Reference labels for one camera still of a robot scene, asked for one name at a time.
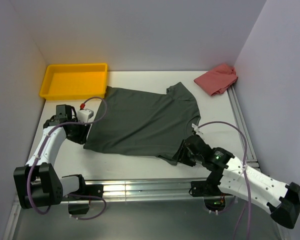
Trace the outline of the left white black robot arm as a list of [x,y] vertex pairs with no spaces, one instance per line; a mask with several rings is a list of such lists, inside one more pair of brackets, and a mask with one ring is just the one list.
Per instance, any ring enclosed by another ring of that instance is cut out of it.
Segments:
[[90,130],[88,121],[94,112],[61,104],[55,114],[43,124],[43,134],[37,149],[25,166],[17,167],[13,178],[19,203],[23,209],[50,208],[70,194],[76,200],[86,197],[88,188],[81,174],[59,177],[54,169],[56,158],[65,140],[83,145]]

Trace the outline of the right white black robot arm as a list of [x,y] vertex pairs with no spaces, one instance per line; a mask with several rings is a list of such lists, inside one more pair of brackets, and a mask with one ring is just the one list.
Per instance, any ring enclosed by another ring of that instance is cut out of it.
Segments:
[[300,214],[300,186],[277,181],[243,162],[231,152],[211,148],[199,135],[181,142],[172,159],[193,167],[200,163],[210,171],[205,180],[191,182],[193,197],[233,195],[270,214],[279,225],[293,229]]

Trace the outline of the dark green t-shirt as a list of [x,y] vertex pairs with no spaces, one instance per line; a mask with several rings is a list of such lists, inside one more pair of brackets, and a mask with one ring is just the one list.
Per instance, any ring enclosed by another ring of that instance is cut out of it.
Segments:
[[181,83],[165,94],[107,87],[85,150],[103,154],[156,157],[177,165],[173,156],[200,121],[195,97]]

